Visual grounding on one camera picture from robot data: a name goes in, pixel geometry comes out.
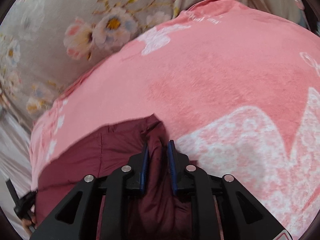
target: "pink blanket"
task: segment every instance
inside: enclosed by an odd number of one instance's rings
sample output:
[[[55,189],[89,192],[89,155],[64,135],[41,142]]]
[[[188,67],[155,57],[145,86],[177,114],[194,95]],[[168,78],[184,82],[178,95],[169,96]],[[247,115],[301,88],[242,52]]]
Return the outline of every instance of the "pink blanket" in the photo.
[[[32,133],[32,186],[98,127],[155,113],[181,152],[234,174],[298,239],[320,207],[317,62],[320,39],[294,23],[235,0],[198,3],[55,101]]]

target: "clamp jaw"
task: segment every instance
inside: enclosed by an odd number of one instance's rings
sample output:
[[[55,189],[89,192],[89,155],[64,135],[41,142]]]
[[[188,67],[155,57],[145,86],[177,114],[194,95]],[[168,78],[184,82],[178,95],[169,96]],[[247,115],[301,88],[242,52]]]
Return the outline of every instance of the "clamp jaw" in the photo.
[[[22,198],[19,199],[18,194],[11,182],[10,179],[8,179],[6,182],[8,191],[13,199],[13,202],[15,204],[14,212],[17,215],[17,217],[21,219],[26,219],[31,221],[32,212],[31,208],[36,202],[36,191],[30,191],[26,195],[24,195]],[[33,233],[35,231],[35,225],[34,223],[29,226],[30,231]]]
[[[148,171],[148,146],[109,176],[85,176],[52,210],[30,240],[95,240],[102,196],[101,240],[127,238],[126,211],[131,198],[143,196]]]
[[[192,240],[291,240],[284,227],[234,176],[219,178],[190,165],[188,156],[177,152],[172,140],[167,156],[173,194],[191,202]],[[104,195],[100,240],[128,239],[127,204],[145,193],[148,158],[145,144],[141,153],[131,156],[127,165],[109,176],[85,176],[30,240],[95,240]],[[26,207],[30,208],[24,206],[20,216],[27,214]]]
[[[174,195],[191,199],[192,240],[273,240],[286,232],[232,175],[219,178],[190,165],[188,156],[178,153],[172,140],[168,160]]]

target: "silver screw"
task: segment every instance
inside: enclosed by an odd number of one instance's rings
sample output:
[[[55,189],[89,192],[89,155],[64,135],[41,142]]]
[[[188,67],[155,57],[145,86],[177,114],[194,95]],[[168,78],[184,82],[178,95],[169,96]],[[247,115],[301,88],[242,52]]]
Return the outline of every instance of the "silver screw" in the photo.
[[[92,175],[87,175],[84,177],[84,181],[85,182],[91,182],[93,181],[94,177]]]
[[[187,169],[187,171],[195,171],[195,170],[196,170],[196,166],[194,166],[194,165],[188,165],[188,166],[186,167],[186,169]]]
[[[227,174],[226,176],[224,176],[224,179],[227,182],[233,182],[235,178],[232,175]]]
[[[121,171],[123,172],[131,171],[131,167],[129,165],[122,166]]]

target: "yellow flower center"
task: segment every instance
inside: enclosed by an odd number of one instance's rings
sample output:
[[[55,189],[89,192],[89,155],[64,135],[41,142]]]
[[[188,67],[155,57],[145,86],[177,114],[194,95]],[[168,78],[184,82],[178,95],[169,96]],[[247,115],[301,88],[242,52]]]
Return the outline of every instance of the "yellow flower center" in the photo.
[[[116,30],[120,27],[120,25],[121,25],[121,22],[117,18],[113,17],[108,21],[106,28],[110,30]]]
[[[8,55],[9,55],[9,57],[13,57],[13,49],[9,49]]]
[[[28,112],[32,113],[32,112],[34,112],[34,111],[36,111],[36,110],[37,110],[36,104],[27,105],[27,111],[28,111]]]

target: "white sheet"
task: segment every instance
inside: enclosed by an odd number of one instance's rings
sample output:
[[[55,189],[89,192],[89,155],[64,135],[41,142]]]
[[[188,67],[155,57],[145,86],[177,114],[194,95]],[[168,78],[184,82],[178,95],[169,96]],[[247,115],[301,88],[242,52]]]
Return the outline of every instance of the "white sheet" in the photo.
[[[30,135],[8,113],[0,109],[0,206],[8,220],[23,239],[29,239],[20,220],[13,212],[14,203],[5,185],[10,178],[18,196],[30,191]]]

